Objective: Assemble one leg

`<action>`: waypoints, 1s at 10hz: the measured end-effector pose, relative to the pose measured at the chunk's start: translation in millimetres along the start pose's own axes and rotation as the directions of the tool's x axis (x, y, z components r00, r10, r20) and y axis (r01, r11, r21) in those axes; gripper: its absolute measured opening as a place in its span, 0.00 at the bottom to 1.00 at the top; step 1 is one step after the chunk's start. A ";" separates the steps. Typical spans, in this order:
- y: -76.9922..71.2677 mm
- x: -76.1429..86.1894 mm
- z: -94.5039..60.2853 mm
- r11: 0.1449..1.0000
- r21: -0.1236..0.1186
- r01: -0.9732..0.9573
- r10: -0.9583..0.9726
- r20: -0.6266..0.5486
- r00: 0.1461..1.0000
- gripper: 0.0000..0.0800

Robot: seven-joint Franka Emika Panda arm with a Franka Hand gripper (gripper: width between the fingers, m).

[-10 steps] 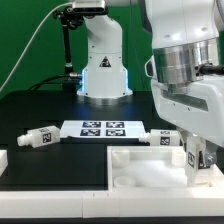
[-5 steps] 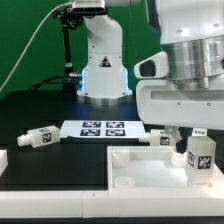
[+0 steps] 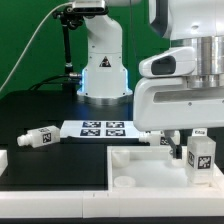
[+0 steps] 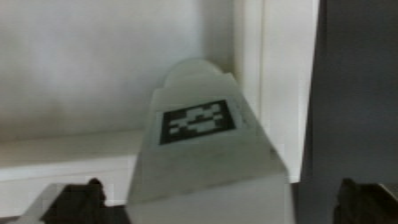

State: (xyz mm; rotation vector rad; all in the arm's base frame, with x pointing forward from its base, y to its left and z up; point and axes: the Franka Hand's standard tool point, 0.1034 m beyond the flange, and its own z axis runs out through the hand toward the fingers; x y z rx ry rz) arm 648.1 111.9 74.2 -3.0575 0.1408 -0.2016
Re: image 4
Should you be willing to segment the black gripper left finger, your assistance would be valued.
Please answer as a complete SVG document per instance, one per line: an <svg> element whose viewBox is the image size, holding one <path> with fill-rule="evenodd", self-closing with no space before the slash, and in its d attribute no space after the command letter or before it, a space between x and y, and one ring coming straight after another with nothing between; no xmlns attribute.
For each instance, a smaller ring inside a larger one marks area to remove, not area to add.
<svg viewBox="0 0 398 224"><path fill-rule="evenodd" d="M120 207L104 205L102 184L67 184L40 216L44 224L127 224Z"/></svg>

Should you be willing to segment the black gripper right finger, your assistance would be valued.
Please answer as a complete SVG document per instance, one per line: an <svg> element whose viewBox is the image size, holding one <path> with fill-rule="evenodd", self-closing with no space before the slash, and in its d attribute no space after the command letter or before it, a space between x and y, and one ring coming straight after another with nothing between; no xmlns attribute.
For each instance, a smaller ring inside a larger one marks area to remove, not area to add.
<svg viewBox="0 0 398 224"><path fill-rule="evenodd" d="M398 224L398 183L342 179L332 224Z"/></svg>

